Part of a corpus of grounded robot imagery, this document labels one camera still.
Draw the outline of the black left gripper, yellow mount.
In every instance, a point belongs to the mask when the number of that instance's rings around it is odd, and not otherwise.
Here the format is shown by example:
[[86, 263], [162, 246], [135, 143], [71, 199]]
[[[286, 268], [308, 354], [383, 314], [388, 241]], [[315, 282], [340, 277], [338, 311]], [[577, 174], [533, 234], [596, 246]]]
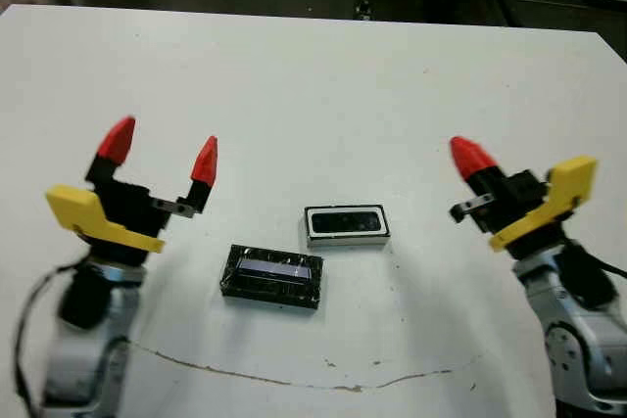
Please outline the black left gripper, yellow mount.
[[[130, 150], [135, 118], [116, 123], [98, 147], [85, 180], [113, 178]], [[217, 138], [204, 144], [190, 175], [192, 185], [176, 202], [154, 198], [147, 188], [110, 181], [92, 190], [55, 185], [46, 200], [58, 223], [89, 245], [89, 255], [127, 266], [139, 266], [151, 253], [159, 254], [165, 242], [159, 238], [173, 215], [193, 217], [202, 213], [217, 177]]]

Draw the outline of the black right gripper, yellow mount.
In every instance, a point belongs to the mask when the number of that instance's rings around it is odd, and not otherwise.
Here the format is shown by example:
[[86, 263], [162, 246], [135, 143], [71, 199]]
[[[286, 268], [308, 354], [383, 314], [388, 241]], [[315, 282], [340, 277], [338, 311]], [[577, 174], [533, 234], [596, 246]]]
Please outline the black right gripper, yellow mount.
[[560, 242], [562, 221], [587, 202], [592, 193], [598, 161], [577, 157], [550, 169], [541, 181], [529, 170], [506, 175], [478, 143], [462, 136], [450, 140], [455, 167], [472, 189], [474, 198], [450, 209], [455, 222], [469, 216], [495, 252], [514, 257]]

